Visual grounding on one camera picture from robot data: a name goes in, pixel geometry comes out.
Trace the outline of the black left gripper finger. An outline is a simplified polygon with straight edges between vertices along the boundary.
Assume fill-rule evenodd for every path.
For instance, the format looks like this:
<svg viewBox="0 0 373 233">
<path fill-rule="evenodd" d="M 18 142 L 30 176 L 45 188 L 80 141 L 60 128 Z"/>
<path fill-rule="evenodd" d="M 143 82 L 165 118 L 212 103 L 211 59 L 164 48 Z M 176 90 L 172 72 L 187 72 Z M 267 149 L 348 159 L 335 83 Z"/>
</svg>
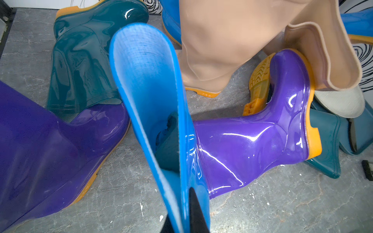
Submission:
<svg viewBox="0 0 373 233">
<path fill-rule="evenodd" d="M 189 189 L 189 216 L 191 233 L 210 233 L 194 188 Z"/>
</svg>

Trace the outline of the purple rain boot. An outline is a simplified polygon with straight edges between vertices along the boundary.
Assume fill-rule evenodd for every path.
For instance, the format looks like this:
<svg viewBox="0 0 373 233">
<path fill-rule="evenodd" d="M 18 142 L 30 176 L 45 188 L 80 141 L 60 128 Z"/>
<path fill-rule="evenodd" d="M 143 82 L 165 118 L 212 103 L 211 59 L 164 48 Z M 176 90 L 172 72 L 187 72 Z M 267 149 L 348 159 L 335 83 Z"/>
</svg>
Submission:
<svg viewBox="0 0 373 233">
<path fill-rule="evenodd" d="M 123 104 L 67 123 L 1 83 L 1 230 L 79 201 L 129 124 Z"/>
<path fill-rule="evenodd" d="M 242 188 L 266 171 L 319 156 L 319 130 L 310 124 L 314 80 L 308 60 L 295 49 L 269 64 L 271 101 L 250 116 L 197 120 L 198 155 L 211 199 Z"/>
</svg>

